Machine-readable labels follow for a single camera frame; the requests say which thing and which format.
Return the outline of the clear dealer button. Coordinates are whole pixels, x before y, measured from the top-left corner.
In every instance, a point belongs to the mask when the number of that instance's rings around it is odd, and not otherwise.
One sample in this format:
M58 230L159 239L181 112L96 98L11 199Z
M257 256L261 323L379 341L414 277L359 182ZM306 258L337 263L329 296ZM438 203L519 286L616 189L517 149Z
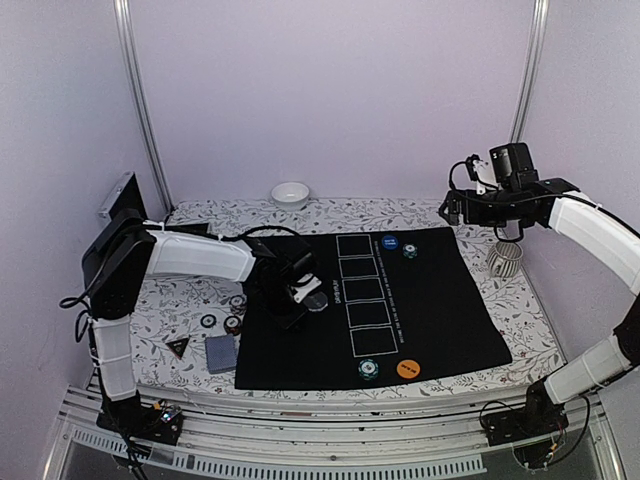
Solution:
M329 306L329 299L324 292L317 292L309 297L310 306L308 309L311 312L322 312Z

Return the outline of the white poker chip stack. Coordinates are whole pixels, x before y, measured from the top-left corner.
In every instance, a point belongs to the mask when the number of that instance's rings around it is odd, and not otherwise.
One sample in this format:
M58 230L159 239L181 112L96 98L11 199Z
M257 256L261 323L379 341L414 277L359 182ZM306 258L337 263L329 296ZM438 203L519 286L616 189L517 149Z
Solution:
M229 305L232 309L244 309L247 305L247 299L243 295L235 295L229 299Z

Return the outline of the green poker chip stack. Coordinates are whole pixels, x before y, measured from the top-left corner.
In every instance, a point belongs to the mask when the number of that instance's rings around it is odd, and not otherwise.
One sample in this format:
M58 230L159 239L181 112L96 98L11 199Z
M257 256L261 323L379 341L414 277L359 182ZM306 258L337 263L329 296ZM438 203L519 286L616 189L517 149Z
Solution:
M200 319L200 325L205 329L211 329L217 324L217 317L213 314L203 315Z

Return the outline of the blue small blind button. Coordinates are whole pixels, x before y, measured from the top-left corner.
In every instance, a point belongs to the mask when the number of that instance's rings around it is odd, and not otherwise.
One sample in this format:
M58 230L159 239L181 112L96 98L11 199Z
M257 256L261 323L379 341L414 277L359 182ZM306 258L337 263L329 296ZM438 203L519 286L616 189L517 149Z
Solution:
M381 238L381 246L386 250L396 250L399 247L399 240L395 235L387 234Z

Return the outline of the orange big blind button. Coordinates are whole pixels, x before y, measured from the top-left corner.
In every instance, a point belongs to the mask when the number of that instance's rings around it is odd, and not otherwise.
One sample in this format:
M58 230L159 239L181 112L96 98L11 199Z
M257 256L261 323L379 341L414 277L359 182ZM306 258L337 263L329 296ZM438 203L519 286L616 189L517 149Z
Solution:
M403 359L396 366L397 374L403 379L414 379L420 372L420 364L412 359Z

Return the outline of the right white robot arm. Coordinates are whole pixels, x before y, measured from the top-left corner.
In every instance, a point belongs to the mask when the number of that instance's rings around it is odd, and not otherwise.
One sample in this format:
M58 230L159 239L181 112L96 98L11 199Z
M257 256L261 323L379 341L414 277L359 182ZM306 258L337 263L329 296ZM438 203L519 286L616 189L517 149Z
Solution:
M524 435L537 436L554 422L554 405L638 369L639 233L570 181L541 178L524 143L495 147L486 160L471 155L453 167L465 168L474 186L459 187L455 174L448 174L439 210L447 223L494 231L515 223L513 244L523 240L526 229L541 226L571 243L574 258L586 260L588 272L601 273L627 291L626 307L617 310L623 317L611 333L529 389L528 397L535 400L518 412L516 422Z

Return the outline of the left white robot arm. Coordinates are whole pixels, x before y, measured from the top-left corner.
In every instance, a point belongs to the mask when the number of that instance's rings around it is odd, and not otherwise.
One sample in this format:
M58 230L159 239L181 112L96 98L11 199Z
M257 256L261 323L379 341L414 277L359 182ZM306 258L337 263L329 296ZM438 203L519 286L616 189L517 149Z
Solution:
M131 316L144 281L170 275L238 282L283 329L328 305L315 274L316 257L297 232L271 227L284 246L270 248L254 227L228 237L167 227L121 210L82 257L83 299L90 308L104 395L111 419L128 434L148 426L137 393L130 339Z

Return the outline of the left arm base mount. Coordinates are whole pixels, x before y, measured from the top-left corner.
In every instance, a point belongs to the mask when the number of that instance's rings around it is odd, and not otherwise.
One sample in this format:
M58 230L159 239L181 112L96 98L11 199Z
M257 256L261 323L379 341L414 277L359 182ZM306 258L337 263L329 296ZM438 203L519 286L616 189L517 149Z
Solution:
M156 443L176 446L182 433L184 416L178 406L145 406L138 398L104 402L96 425L104 430Z

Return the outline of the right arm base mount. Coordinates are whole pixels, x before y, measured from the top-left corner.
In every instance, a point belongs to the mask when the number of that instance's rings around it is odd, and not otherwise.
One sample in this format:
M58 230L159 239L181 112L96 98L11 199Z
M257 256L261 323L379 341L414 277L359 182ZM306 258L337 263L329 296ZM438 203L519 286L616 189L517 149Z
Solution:
M564 436L569 421L564 405L527 401L521 408L491 401L483 406L479 423L490 446L503 445L551 433Z

